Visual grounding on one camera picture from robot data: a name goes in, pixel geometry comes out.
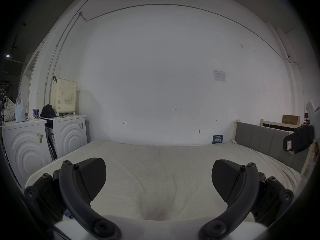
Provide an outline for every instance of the hanger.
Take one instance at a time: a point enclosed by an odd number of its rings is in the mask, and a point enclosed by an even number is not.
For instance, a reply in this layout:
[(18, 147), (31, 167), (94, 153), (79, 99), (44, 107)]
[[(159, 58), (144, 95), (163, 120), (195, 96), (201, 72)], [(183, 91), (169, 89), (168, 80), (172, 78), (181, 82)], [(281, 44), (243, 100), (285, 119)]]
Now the hanger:
[(4, 95), (6, 92), (5, 90), (3, 89), (3, 84), (2, 84), (2, 88), (0, 89), (0, 94)]

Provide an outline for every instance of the cup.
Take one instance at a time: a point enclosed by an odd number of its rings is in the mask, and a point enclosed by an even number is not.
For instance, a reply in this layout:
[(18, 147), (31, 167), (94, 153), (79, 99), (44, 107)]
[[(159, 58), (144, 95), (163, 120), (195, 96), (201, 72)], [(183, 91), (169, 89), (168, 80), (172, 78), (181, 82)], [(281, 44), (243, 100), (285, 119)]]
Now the cup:
[(33, 119), (38, 119), (39, 118), (39, 109), (38, 108), (33, 108)]

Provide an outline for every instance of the plastic bag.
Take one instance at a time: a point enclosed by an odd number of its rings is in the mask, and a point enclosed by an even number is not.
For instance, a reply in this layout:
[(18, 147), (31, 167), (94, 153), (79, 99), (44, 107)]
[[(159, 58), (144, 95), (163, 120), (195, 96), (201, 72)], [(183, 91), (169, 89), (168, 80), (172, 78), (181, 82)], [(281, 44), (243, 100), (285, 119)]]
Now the plastic bag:
[(14, 103), (11, 99), (7, 98), (4, 106), (4, 121), (9, 122), (15, 119), (14, 116)]
[(19, 93), (16, 99), (16, 110), (14, 112), (16, 116), (16, 122), (23, 122), (26, 119), (26, 108), (23, 104), (22, 94)]

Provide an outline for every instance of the bottle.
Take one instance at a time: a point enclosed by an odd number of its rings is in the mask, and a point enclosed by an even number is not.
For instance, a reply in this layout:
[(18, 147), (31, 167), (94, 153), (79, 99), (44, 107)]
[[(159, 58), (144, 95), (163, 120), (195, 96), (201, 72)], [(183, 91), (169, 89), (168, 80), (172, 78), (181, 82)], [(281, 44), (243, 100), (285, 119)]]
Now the bottle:
[(26, 120), (28, 120), (28, 118), (29, 118), (29, 113), (28, 113), (27, 105), (25, 105), (25, 107), (26, 107)]

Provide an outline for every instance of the bed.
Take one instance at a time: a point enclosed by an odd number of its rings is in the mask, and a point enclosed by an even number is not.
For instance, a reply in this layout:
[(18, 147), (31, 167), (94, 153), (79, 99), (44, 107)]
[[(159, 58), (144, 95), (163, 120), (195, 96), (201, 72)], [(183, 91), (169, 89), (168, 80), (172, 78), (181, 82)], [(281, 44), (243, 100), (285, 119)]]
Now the bed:
[(138, 146), (94, 140), (35, 172), (26, 187), (43, 173), (52, 175), (64, 160), (78, 163), (98, 157), (106, 163), (107, 177), (91, 207), (100, 215), (143, 220), (214, 218), (227, 207), (211, 181), (217, 159), (240, 165), (254, 162), (267, 178), (275, 176), (295, 192), (310, 154), (308, 150), (285, 152), (282, 140), (286, 135), (287, 131), (237, 120), (233, 140), (224, 144)]

